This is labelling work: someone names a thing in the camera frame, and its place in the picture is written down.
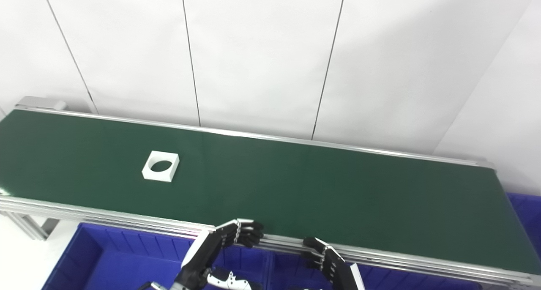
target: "aluminum frame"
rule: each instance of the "aluminum frame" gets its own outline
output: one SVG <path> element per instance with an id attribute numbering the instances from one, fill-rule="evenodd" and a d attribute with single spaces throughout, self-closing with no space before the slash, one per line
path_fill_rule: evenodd
<path id="1" fill-rule="evenodd" d="M 488 167 L 494 169 L 494 166 L 486 161 L 448 159 L 444 157 L 354 147 L 349 145 L 318 142 L 312 140 L 269 136 L 265 134 L 250 134 L 246 132 L 222 129 L 201 128 L 197 126 L 183 126 L 172 123 L 111 117 L 107 115 L 93 115 L 90 113 L 71 112 L 39 107 L 16 106 L 15 109 L 42 113 L 53 113 L 57 115 L 71 115 L 74 117 L 144 124 L 149 126 L 162 126 L 168 128 L 209 132 L 213 134 L 224 134 L 227 136 L 238 136 L 263 140 L 273 140 L 278 142 L 315 145 L 319 147 L 361 151 L 365 153 L 377 153 L 380 155 L 394 157 L 440 161 L 444 163 Z M 106 211 L 102 209 L 79 207 L 75 205 L 63 205 L 60 203 L 30 200 L 13 196 L 0 196 L 0 207 L 2 208 L 2 211 L 10 211 L 13 213 L 21 213 L 24 215 L 40 215 L 50 217 L 52 219 L 68 219 L 80 222 L 97 223 L 106 226 L 128 228 L 132 230 L 179 236 L 183 238 L 195 238 L 199 234 L 199 232 L 201 232 L 201 230 L 212 230 L 214 228 L 214 226 L 207 224 L 183 222 L 172 219 L 162 219 L 157 217 L 136 215 L 131 213 L 121 213 L 116 211 Z M 483 285 L 483 288 L 503 287 L 513 290 L 541 290 L 541 275 L 534 275 L 517 271 L 508 271 L 500 268 L 486 267 L 482 265 L 471 265 L 468 263 L 433 259 L 429 257 L 419 257 L 416 255 L 344 246 L 341 244 L 333 244 L 333 246 L 340 254 L 342 254 L 346 261 L 350 261 L 353 263 L 362 263 L 364 265 L 398 269 L 401 271 L 470 280 L 473 282 L 479 282 L 481 285 Z M 306 248 L 302 245 L 301 239 L 277 235 L 265 235 L 265 238 L 262 239 L 259 247 L 279 252 L 293 253 L 300 253 L 301 251 L 306 250 Z"/>

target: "blue storage crate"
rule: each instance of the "blue storage crate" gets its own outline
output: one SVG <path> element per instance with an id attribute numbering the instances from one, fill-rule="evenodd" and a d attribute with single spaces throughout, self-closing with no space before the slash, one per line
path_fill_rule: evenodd
<path id="1" fill-rule="evenodd" d="M 541 197 L 508 194 L 541 255 Z M 82 223 L 49 276 L 45 290 L 136 290 L 144 282 L 170 287 L 192 240 Z M 321 272 L 297 254 L 230 247 L 214 263 L 263 284 L 264 290 L 331 290 Z M 479 284 L 358 265 L 367 290 L 479 290 Z M 216 290 L 207 286 L 205 290 Z"/>
<path id="2" fill-rule="evenodd" d="M 192 240 L 81 223 L 44 290 L 136 290 L 155 281 L 169 288 Z M 214 265 L 267 283 L 271 252 L 230 247 Z M 206 290 L 216 288 L 208 285 Z"/>
<path id="3" fill-rule="evenodd" d="M 541 196 L 508 193 L 508 197 L 541 258 Z"/>

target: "green conveyor belt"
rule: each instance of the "green conveyor belt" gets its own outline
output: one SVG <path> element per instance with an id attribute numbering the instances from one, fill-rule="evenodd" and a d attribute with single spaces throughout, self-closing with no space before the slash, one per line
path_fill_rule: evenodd
<path id="1" fill-rule="evenodd" d="M 178 153 L 171 183 L 143 179 Z M 541 274 L 495 171 L 312 145 L 15 110 L 0 122 L 12 196 Z"/>

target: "robot finger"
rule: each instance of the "robot finger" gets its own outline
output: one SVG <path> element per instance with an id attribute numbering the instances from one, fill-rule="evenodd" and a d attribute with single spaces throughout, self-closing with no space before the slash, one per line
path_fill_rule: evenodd
<path id="1" fill-rule="evenodd" d="M 238 243 L 240 244 L 243 244 L 245 247 L 247 248 L 252 248 L 254 246 L 253 242 L 251 242 L 248 238 L 246 237 L 241 237 L 241 238 L 238 238 Z"/>
<path id="2" fill-rule="evenodd" d="M 253 243 L 259 243 L 259 240 L 261 240 L 261 237 L 255 235 L 255 234 L 252 234 L 252 233 L 248 233 L 248 234 L 241 233 L 238 238 L 239 239 L 240 238 L 247 238 L 248 240 L 250 240 Z"/>
<path id="3" fill-rule="evenodd" d="M 241 223 L 241 228 L 252 227 L 255 230 L 263 230 L 263 224 L 251 219 L 237 219 Z"/>
<path id="4" fill-rule="evenodd" d="M 240 232 L 241 234 L 252 234 L 257 238 L 263 238 L 263 232 L 261 232 L 261 229 L 241 228 Z"/>
<path id="5" fill-rule="evenodd" d="M 303 245 L 305 245 L 306 247 L 315 249 L 320 254 L 323 254 L 323 251 L 325 251 L 325 247 L 328 246 L 326 242 L 315 237 L 304 238 Z"/>

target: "robotic arm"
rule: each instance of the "robotic arm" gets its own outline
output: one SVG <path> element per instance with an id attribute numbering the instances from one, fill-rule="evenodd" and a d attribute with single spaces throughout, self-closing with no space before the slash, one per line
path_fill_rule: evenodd
<path id="1" fill-rule="evenodd" d="M 305 238 L 303 244 L 317 252 L 301 253 L 309 260 L 307 267 L 319 269 L 333 284 L 333 290 L 365 290 L 357 264 L 346 264 L 331 245 L 319 238 Z"/>
<path id="2" fill-rule="evenodd" d="M 222 248 L 241 243 L 251 248 L 263 238 L 263 225 L 250 219 L 234 219 L 213 231 L 203 231 L 191 244 L 181 270 L 170 290 L 201 290 L 207 283 L 228 290 L 261 290 L 261 286 L 247 280 L 237 280 L 231 271 L 212 268 Z M 147 282 L 143 289 L 167 290 L 156 282 Z"/>

